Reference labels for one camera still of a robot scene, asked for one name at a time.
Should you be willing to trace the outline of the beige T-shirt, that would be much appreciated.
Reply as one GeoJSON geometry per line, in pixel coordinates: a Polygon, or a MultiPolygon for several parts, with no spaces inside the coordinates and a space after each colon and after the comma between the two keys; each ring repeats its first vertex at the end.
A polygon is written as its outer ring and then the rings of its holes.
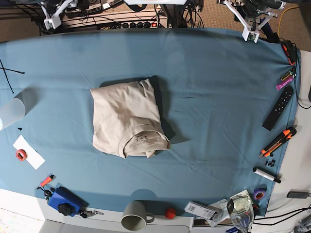
{"type": "Polygon", "coordinates": [[[154,88],[147,78],[92,89],[93,147],[126,159],[150,158],[158,150],[169,150],[154,88]]]}

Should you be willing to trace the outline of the black power strip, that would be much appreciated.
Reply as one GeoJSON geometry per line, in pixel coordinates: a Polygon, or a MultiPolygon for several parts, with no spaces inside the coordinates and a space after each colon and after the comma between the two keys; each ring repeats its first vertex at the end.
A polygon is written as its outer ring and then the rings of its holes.
{"type": "Polygon", "coordinates": [[[128,28],[164,28],[164,25],[157,21],[132,21],[132,22],[123,22],[121,23],[122,29],[128,28]]]}

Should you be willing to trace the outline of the blue table cloth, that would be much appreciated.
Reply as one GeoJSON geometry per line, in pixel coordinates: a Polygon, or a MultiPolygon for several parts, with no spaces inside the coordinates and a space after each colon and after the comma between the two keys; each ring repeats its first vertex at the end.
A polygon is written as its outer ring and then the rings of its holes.
{"type": "Polygon", "coordinates": [[[0,133],[0,186],[42,198],[49,174],[89,207],[123,211],[141,200],[161,215],[191,200],[205,204],[275,183],[255,173],[260,151],[294,122],[291,98],[275,127],[262,124],[289,70],[279,44],[245,42],[217,29],[108,30],[3,42],[13,71],[0,77],[0,102],[20,97],[26,116],[0,133]],[[123,159],[92,145],[92,88],[151,80],[171,148],[123,159]],[[35,170],[16,158],[22,135],[45,162],[35,170]]]}

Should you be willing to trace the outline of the black remote control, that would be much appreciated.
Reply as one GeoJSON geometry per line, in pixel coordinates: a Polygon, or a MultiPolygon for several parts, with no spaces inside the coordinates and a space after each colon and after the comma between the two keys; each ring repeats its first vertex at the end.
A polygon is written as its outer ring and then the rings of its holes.
{"type": "Polygon", "coordinates": [[[289,103],[292,95],[294,93],[294,89],[289,85],[286,86],[283,91],[281,92],[279,98],[275,102],[274,106],[272,107],[270,113],[264,120],[262,127],[271,131],[273,127],[276,125],[277,121],[281,117],[283,111],[285,110],[287,104],[289,103]]]}

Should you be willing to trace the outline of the frosted plastic cup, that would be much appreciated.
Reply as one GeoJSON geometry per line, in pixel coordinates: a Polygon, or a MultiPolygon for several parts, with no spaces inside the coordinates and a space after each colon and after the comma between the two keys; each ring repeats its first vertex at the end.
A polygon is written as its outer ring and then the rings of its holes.
{"type": "Polygon", "coordinates": [[[3,130],[23,119],[25,113],[24,103],[18,98],[11,99],[0,108],[0,129],[3,130]]]}

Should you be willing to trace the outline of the orange black utility knife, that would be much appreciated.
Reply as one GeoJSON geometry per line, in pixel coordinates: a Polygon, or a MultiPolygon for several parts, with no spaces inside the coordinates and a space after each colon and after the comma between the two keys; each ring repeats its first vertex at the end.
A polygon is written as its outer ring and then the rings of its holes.
{"type": "Polygon", "coordinates": [[[295,134],[297,130],[295,127],[289,127],[288,129],[281,132],[272,142],[261,150],[259,156],[262,157],[272,157],[273,152],[278,149],[281,145],[289,141],[295,134]]]}

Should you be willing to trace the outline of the red tape roll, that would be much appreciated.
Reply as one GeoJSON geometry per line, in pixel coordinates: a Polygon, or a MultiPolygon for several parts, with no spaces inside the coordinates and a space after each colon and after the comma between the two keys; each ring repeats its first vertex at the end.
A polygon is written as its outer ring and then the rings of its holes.
{"type": "Polygon", "coordinates": [[[19,149],[16,151],[16,158],[19,161],[25,161],[28,158],[27,152],[23,149],[19,149]]]}

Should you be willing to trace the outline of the white paper sheet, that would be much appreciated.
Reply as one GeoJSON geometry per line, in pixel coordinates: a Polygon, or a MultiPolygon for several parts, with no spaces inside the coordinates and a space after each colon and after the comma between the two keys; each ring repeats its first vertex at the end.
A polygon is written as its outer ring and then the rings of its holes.
{"type": "Polygon", "coordinates": [[[17,138],[17,140],[13,144],[13,147],[16,150],[23,149],[27,152],[28,158],[26,161],[35,170],[37,170],[45,162],[45,159],[28,144],[28,142],[22,135],[17,138]]]}

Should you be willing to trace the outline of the white black marker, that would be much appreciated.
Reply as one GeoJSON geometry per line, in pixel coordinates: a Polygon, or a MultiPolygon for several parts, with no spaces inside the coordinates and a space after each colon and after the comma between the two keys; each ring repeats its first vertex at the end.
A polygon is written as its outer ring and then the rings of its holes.
{"type": "Polygon", "coordinates": [[[264,178],[266,178],[266,179],[269,179],[269,180],[271,180],[271,181],[273,181],[273,182],[275,182],[275,183],[281,183],[281,180],[278,178],[277,175],[272,175],[272,174],[270,174],[270,173],[264,171],[264,170],[261,169],[260,167],[254,167],[254,168],[253,168],[253,172],[254,172],[255,174],[258,174],[258,175],[260,175],[260,176],[262,176],[262,177],[264,177],[264,178]]]}

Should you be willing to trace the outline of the orange small pen tool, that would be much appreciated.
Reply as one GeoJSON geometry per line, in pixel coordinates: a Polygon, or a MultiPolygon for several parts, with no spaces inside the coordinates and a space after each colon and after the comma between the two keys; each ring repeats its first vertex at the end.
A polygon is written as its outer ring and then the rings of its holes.
{"type": "Polygon", "coordinates": [[[43,187],[45,185],[47,185],[48,183],[50,183],[53,179],[54,179],[54,175],[53,174],[48,176],[44,181],[42,181],[40,183],[40,185],[37,187],[37,189],[43,189],[43,187]]]}

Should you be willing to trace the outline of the purple tape roll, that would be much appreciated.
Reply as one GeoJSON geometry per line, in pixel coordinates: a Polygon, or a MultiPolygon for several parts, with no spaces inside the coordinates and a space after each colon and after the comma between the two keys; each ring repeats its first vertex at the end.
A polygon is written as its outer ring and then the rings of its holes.
{"type": "Polygon", "coordinates": [[[265,188],[265,187],[259,187],[259,188],[256,188],[256,189],[254,190],[253,198],[254,198],[255,200],[261,200],[261,199],[263,199],[265,196],[266,196],[266,188],[265,188]]]}

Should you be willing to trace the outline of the black adapter on table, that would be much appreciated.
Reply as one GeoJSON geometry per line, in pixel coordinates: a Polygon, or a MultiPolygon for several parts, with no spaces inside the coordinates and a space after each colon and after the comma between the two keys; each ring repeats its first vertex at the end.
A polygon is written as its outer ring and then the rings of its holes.
{"type": "Polygon", "coordinates": [[[310,196],[309,191],[291,190],[286,198],[288,199],[306,199],[310,196]]]}

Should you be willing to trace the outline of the blue box with knob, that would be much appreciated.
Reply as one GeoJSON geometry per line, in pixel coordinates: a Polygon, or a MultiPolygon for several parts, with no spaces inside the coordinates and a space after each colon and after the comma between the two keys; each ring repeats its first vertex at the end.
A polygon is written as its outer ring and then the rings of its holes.
{"type": "Polygon", "coordinates": [[[80,214],[82,200],[65,187],[60,186],[49,198],[48,205],[64,216],[74,217],[80,214]]]}

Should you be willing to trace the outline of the clear wine glass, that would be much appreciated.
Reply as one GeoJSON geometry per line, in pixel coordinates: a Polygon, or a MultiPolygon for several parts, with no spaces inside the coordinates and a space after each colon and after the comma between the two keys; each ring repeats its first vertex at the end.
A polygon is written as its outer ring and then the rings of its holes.
{"type": "Polygon", "coordinates": [[[241,233],[250,233],[254,222],[252,200],[248,195],[238,194],[227,203],[227,211],[231,222],[241,233]]]}

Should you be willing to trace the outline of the metal keys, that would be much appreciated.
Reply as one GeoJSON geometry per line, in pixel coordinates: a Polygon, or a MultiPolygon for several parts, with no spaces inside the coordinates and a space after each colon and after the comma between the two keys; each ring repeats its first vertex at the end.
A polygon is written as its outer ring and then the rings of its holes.
{"type": "Polygon", "coordinates": [[[92,217],[95,215],[104,215],[104,213],[99,212],[99,211],[95,211],[95,210],[84,210],[84,211],[80,211],[79,215],[83,218],[88,218],[88,217],[92,217]]]}

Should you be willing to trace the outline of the white barcode package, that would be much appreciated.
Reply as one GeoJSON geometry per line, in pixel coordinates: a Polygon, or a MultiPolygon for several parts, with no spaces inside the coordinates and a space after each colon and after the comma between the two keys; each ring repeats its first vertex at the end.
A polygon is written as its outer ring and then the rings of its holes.
{"type": "Polygon", "coordinates": [[[220,213],[220,210],[213,206],[205,206],[193,201],[186,205],[184,211],[208,220],[213,220],[220,213]]]}

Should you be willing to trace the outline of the grey ceramic mug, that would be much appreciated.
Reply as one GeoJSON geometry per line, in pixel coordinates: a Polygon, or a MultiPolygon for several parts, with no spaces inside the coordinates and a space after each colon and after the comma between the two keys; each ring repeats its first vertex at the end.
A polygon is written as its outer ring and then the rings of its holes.
{"type": "Polygon", "coordinates": [[[140,201],[133,201],[126,206],[121,218],[121,225],[129,231],[142,231],[154,219],[154,215],[148,213],[140,201]]]}

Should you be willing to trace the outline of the small red cube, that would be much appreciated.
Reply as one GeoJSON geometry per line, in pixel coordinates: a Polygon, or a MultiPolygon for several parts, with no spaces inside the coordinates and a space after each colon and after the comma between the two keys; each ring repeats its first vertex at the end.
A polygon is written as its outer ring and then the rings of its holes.
{"type": "Polygon", "coordinates": [[[174,219],[176,216],[176,210],[174,208],[168,208],[165,212],[165,218],[174,219]]]}

